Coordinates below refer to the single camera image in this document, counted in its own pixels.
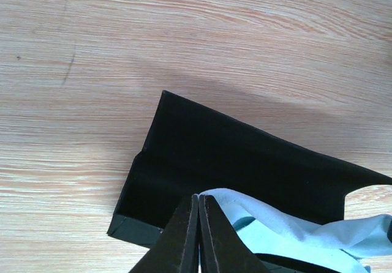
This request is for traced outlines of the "light blue cleaning cloth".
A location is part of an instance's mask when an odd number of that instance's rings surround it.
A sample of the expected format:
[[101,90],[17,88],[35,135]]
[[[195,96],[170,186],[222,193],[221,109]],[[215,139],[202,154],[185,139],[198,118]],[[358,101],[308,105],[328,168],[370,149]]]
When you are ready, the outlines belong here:
[[369,272],[360,260],[391,254],[388,214],[319,225],[234,190],[203,194],[215,198],[252,253],[284,256],[337,272]]

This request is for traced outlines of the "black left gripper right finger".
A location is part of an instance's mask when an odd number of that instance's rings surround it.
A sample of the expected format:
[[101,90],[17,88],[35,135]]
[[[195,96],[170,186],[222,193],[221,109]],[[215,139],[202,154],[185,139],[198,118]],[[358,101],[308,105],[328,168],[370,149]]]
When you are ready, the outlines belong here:
[[202,272],[269,272],[243,244],[213,196],[198,198]]

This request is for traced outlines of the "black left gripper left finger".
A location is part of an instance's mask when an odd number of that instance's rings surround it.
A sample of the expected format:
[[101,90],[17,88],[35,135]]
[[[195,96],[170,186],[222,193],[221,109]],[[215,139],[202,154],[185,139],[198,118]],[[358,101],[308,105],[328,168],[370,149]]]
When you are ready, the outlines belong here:
[[198,196],[182,199],[158,241],[130,270],[138,272],[198,272]]

